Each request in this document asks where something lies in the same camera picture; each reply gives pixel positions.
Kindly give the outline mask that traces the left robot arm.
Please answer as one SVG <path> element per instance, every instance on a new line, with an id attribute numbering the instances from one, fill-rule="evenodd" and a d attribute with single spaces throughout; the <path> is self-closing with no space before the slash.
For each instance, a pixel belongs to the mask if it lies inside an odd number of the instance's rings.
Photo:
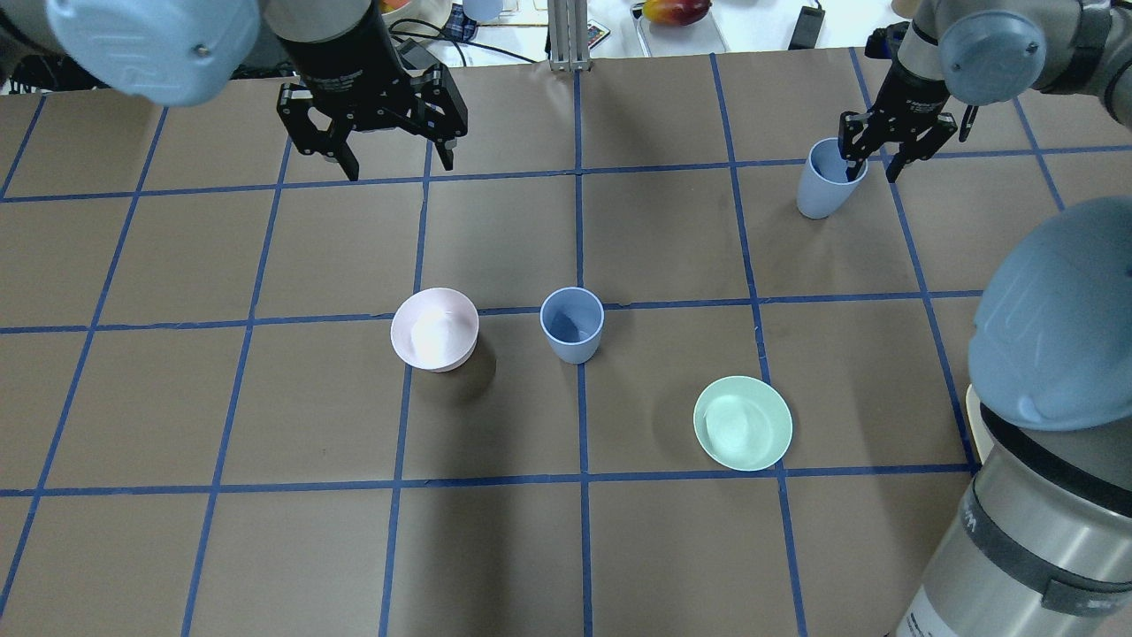
<path id="1" fill-rule="evenodd" d="M 276 101 L 288 137 L 352 181 L 351 134 L 417 134 L 449 170 L 469 130 L 451 70 L 434 62 L 410 74 L 377 1 L 5 1 L 1 15 L 5 81 L 31 58 L 69 59 L 163 106 L 218 96 L 267 27 L 298 76 Z"/>

